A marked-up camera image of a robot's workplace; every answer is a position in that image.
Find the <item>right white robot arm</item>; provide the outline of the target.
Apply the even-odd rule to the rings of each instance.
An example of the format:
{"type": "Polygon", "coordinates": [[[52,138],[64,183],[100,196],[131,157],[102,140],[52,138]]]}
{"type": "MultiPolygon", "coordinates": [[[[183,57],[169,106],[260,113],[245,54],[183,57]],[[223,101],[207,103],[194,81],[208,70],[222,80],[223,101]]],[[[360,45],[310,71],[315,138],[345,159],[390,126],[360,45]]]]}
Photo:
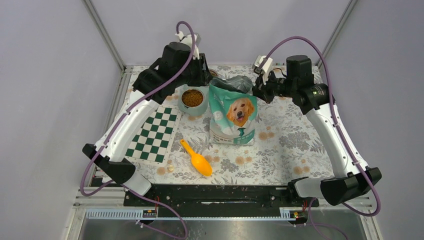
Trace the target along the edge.
{"type": "Polygon", "coordinates": [[[273,60],[258,56],[252,66],[258,74],[252,89],[254,96],[271,103],[274,97],[291,98],[317,131],[329,156],[333,177],[298,178],[288,183],[287,201],[301,205],[307,198],[324,198],[336,206],[365,195],[382,173],[378,167],[369,167],[358,153],[340,119],[337,105],[330,100],[329,88],[315,83],[312,62],[306,55],[286,59],[286,76],[276,77],[273,60]]]}

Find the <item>yellow plastic scoop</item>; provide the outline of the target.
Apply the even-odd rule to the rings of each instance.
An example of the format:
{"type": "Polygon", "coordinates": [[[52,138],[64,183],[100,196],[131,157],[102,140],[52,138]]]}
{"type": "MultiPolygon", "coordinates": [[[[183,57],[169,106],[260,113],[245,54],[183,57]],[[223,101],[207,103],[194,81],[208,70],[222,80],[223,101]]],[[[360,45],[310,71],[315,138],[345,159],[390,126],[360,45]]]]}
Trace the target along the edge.
{"type": "Polygon", "coordinates": [[[187,151],[190,156],[190,161],[193,167],[203,176],[210,177],[213,169],[210,163],[199,153],[196,153],[184,139],[180,140],[181,146],[187,151]]]}

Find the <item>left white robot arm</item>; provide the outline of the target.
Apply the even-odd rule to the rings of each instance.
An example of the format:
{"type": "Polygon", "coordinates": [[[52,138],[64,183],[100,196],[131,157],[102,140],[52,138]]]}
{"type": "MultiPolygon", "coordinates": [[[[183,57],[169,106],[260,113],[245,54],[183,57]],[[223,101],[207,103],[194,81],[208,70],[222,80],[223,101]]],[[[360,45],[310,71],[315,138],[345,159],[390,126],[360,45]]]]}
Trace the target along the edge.
{"type": "Polygon", "coordinates": [[[136,194],[142,205],[152,204],[152,184],[125,158],[127,148],[148,117],[175,89],[183,85],[206,86],[211,79],[205,54],[199,52],[196,43],[169,43],[162,56],[139,73],[118,118],[96,143],[85,144],[83,154],[113,182],[136,194]]]}

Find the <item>teal dog food bag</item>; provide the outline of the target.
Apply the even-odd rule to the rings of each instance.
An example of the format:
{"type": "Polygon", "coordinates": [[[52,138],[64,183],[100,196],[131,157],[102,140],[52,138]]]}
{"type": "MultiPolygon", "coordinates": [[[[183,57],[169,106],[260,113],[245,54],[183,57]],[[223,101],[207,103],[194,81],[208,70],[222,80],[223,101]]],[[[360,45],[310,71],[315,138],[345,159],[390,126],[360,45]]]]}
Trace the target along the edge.
{"type": "Polygon", "coordinates": [[[211,143],[254,144],[258,101],[252,90],[252,80],[244,75],[228,79],[212,78],[208,87],[211,143]]]}

